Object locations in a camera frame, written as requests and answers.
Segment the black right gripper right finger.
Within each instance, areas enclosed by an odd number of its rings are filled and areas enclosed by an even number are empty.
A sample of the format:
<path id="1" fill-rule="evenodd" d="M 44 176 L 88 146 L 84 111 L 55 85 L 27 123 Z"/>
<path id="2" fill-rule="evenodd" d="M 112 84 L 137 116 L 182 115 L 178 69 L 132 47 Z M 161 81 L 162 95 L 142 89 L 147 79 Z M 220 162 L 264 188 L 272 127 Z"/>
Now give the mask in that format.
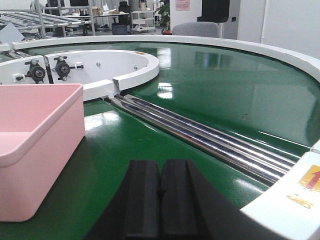
<path id="1" fill-rule="evenodd" d="M 164 240 L 283 239 L 242 213 L 188 159 L 164 163 L 160 211 Z"/>

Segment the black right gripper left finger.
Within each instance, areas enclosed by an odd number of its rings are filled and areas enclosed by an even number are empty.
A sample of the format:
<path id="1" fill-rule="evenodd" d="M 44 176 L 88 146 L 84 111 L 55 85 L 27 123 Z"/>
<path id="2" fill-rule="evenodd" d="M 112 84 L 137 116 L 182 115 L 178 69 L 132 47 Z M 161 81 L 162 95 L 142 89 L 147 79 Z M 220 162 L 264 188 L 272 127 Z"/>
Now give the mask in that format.
<path id="1" fill-rule="evenodd" d="M 159 239 L 159 186 L 154 160 L 131 160 L 119 188 L 85 239 Z"/>

